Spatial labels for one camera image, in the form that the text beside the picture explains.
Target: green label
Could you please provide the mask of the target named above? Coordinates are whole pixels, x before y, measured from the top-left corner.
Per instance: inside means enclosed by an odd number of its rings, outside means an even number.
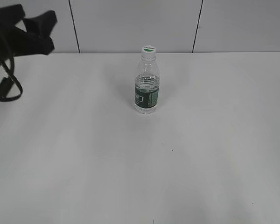
[[[159,88],[153,92],[141,92],[135,88],[135,104],[141,108],[151,108],[158,103]]]
[[[144,48],[145,51],[147,52],[153,52],[154,50],[150,50],[150,49],[147,49],[147,48]]]

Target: bottle cap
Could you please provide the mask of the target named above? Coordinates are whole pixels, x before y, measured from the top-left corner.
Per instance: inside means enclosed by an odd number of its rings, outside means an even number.
[[[145,61],[154,61],[156,58],[156,52],[154,46],[146,45],[142,48],[141,57]]]

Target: white tabletop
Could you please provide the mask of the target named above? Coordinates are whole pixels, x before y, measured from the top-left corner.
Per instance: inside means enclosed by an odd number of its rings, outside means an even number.
[[[159,54],[151,115],[133,108],[139,59],[16,60],[0,224],[280,224],[280,53]]]

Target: clear plastic bottle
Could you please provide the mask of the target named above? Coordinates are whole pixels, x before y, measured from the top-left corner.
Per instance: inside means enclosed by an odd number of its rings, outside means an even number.
[[[143,114],[154,112],[158,104],[160,74],[155,59],[155,47],[142,48],[139,75],[135,80],[135,108]]]

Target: white wall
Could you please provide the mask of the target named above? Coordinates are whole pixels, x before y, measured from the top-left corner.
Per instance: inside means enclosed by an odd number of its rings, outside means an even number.
[[[202,0],[70,0],[81,52],[191,52]],[[27,17],[55,10],[55,52],[78,52],[69,0],[21,3]],[[280,51],[280,0],[204,0],[195,52]]]
[[[280,51],[280,0],[204,0],[195,52]]]
[[[55,52],[78,52],[67,0],[0,0],[0,7],[13,4],[22,4],[26,17],[35,17],[45,11],[54,10],[58,19],[51,36],[56,48]]]
[[[191,52],[201,0],[71,0],[82,52]]]

